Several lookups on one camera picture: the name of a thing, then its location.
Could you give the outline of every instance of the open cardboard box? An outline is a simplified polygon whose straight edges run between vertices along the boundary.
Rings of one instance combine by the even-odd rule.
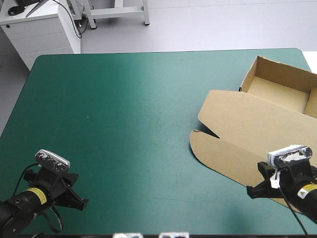
[[[317,74],[257,57],[239,92],[211,90],[198,119],[220,138],[192,131],[195,156],[255,186],[264,180],[257,162],[268,152],[300,144],[317,153]],[[317,167],[317,156],[311,165]]]

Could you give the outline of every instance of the drawer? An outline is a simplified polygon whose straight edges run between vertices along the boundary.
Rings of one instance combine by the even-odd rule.
[[[53,50],[47,50],[47,51],[36,51],[32,53],[25,53],[20,54],[20,57],[23,59],[26,66],[31,70],[34,61],[38,56],[42,55],[59,55],[59,54],[72,54],[73,50],[71,47],[66,48],[59,48],[59,49],[53,49]]]
[[[1,26],[10,40],[64,32],[58,17]]]
[[[64,32],[11,40],[19,54],[69,47]]]

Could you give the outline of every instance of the table surface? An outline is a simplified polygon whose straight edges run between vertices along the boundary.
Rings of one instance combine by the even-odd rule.
[[[301,234],[287,208],[250,199],[189,145],[207,93],[238,90],[257,55],[309,70],[297,49],[39,57],[0,138],[0,199],[43,148],[71,161],[90,200],[59,209],[64,234]],[[39,231],[43,218],[25,233]]]

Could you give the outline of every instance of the white desk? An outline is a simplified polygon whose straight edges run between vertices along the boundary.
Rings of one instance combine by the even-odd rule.
[[[59,2],[69,11],[66,0]],[[40,55],[80,54],[80,39],[67,12],[59,4],[48,1],[28,18],[25,15],[36,3],[21,14],[9,16],[7,11],[14,5],[15,1],[4,0],[0,25],[29,69]]]

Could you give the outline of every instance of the white sticker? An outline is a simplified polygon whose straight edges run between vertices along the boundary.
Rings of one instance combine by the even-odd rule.
[[[308,191],[306,191],[305,189],[301,188],[297,195],[301,198],[301,199],[304,199],[306,197],[306,195],[308,194]]]
[[[269,179],[271,181],[272,188],[279,188],[279,175],[280,175],[280,171],[275,170],[275,173]]]

